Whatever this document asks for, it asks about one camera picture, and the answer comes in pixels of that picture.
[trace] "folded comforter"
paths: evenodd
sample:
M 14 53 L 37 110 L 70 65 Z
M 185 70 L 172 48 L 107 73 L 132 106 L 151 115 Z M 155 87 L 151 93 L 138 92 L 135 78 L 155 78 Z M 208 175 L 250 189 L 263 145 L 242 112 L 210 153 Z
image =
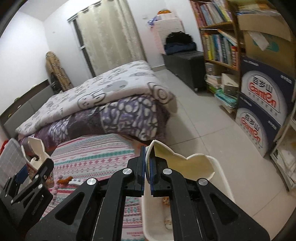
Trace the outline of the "folded comforter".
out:
M 150 95 L 138 95 L 82 110 L 51 123 L 30 135 L 43 141 L 47 153 L 65 141 L 84 135 L 122 133 L 142 141 L 165 140 L 170 117 L 166 108 Z M 28 137 L 20 140 L 26 153 L 32 155 Z
M 141 94 L 152 96 L 170 112 L 177 111 L 175 96 L 154 75 L 148 63 L 136 61 L 52 96 L 34 115 L 20 125 L 16 132 L 27 136 L 79 111 Z

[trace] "tile floor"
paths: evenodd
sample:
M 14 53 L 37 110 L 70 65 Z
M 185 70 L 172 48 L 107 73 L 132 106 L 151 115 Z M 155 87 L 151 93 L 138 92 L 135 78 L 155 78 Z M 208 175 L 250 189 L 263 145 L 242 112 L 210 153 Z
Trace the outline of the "tile floor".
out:
M 296 207 L 296 192 L 286 191 L 272 160 L 261 157 L 234 117 L 212 94 L 195 94 L 166 69 L 155 74 L 178 100 L 178 112 L 168 121 L 166 144 L 185 157 L 194 153 L 215 157 L 236 204 L 273 239 Z

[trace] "hanging plaid garment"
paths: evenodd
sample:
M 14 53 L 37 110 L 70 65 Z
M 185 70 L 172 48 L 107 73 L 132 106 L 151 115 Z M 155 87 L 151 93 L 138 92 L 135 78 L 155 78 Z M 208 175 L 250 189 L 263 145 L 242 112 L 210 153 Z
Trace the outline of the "hanging plaid garment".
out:
M 72 89 L 73 85 L 67 77 L 64 69 L 61 67 L 59 58 L 52 51 L 47 52 L 45 58 L 46 68 L 49 72 L 49 75 L 54 74 L 54 76 L 59 80 L 63 91 Z

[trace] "window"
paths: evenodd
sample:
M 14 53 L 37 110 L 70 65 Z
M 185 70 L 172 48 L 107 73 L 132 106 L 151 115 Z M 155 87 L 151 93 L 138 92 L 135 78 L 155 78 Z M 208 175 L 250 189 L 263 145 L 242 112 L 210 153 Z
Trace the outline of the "window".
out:
M 91 72 L 91 75 L 92 75 L 93 77 L 96 77 L 96 74 L 95 74 L 95 72 L 94 72 L 94 69 L 93 69 L 93 67 L 92 67 L 92 65 L 91 65 L 91 61 L 90 61 L 90 59 L 89 59 L 89 55 L 88 55 L 88 53 L 87 53 L 87 51 L 86 51 L 86 48 L 85 48 L 85 46 L 84 46 L 84 42 L 83 42 L 83 38 L 82 38 L 82 34 L 81 34 L 81 31 L 80 31 L 80 29 L 79 29 L 79 27 L 78 27 L 78 24 L 77 24 L 76 19 L 73 20 L 73 24 L 74 24 L 74 28 L 75 28 L 75 31 L 76 31 L 76 34 L 77 34 L 77 37 L 78 37 L 78 40 L 79 40 L 80 49 L 81 49 L 82 52 L 83 52 L 83 55 L 84 55 L 84 57 L 85 57 L 85 60 L 86 60 L 87 66 L 89 67 L 89 70 L 90 70 L 90 72 Z

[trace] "paper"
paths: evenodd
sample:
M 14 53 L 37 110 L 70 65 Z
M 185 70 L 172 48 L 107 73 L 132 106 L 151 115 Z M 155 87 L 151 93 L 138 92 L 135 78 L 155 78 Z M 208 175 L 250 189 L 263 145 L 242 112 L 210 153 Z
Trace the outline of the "paper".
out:
M 262 33 L 256 31 L 248 31 L 248 33 L 262 51 L 268 47 L 269 42 Z

